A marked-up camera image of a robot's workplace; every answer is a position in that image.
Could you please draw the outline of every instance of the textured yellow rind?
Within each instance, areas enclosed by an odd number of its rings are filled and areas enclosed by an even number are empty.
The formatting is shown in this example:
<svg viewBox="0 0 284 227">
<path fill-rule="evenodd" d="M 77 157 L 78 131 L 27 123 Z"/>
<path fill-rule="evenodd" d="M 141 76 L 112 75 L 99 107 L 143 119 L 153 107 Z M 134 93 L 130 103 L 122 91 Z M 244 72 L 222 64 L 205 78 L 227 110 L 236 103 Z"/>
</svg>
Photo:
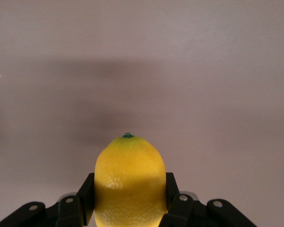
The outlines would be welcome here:
<svg viewBox="0 0 284 227">
<path fill-rule="evenodd" d="M 157 227 L 166 205 L 166 170 L 159 152 L 140 137 L 117 138 L 95 167 L 98 227 Z"/>
</svg>

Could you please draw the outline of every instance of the silver screw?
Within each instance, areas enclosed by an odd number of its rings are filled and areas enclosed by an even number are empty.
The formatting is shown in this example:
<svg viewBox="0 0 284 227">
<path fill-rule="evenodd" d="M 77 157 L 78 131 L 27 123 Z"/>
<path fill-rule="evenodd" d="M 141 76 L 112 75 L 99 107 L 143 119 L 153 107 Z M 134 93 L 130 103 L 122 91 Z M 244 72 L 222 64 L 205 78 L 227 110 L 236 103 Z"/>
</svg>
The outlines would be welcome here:
<svg viewBox="0 0 284 227">
<path fill-rule="evenodd" d="M 28 208 L 28 210 L 32 211 L 32 210 L 36 210 L 37 208 L 38 208 L 38 205 L 33 205 L 30 208 Z"/>
<path fill-rule="evenodd" d="M 213 205 L 215 207 L 219 207 L 219 208 L 223 206 L 223 204 L 220 201 L 217 201 L 217 200 L 213 201 Z"/>
<path fill-rule="evenodd" d="M 70 203 L 70 202 L 73 202 L 73 201 L 74 201 L 73 198 L 68 198 L 65 202 L 66 202 L 66 203 Z"/>
<path fill-rule="evenodd" d="M 187 200 L 188 200 L 188 197 L 187 197 L 186 195 L 180 195 L 180 196 L 179 196 L 179 199 L 180 199 L 181 201 L 187 201 Z"/>
</svg>

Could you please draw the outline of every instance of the plain background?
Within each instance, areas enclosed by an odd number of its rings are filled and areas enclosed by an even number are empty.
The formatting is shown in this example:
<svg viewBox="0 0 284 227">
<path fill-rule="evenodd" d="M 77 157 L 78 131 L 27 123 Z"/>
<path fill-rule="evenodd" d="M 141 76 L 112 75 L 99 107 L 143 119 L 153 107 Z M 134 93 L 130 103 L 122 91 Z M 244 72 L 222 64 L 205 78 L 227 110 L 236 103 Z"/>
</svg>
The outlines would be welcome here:
<svg viewBox="0 0 284 227">
<path fill-rule="evenodd" d="M 284 227 L 284 0 L 0 1 L 0 220 L 127 131 L 180 190 Z"/>
</svg>

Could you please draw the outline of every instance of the lemon stem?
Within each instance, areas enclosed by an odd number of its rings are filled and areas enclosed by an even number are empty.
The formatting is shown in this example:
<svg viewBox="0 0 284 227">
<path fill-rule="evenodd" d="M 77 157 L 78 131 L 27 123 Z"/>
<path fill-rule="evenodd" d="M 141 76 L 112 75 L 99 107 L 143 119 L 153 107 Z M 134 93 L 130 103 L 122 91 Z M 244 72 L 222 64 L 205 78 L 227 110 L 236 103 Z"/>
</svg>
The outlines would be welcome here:
<svg viewBox="0 0 284 227">
<path fill-rule="evenodd" d="M 133 137 L 133 135 L 130 132 L 127 132 L 127 133 L 124 134 L 123 137 L 124 138 L 131 138 L 131 137 Z"/>
</svg>

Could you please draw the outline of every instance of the yellow lemon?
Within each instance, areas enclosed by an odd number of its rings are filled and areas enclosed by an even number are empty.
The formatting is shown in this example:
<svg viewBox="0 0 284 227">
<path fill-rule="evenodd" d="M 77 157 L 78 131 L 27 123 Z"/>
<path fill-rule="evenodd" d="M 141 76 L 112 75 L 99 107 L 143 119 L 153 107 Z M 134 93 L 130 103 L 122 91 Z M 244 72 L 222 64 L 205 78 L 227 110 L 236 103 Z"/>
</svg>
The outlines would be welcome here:
<svg viewBox="0 0 284 227">
<path fill-rule="evenodd" d="M 130 133 L 100 153 L 94 188 L 97 227 L 158 227 L 167 212 L 163 159 Z"/>
</svg>

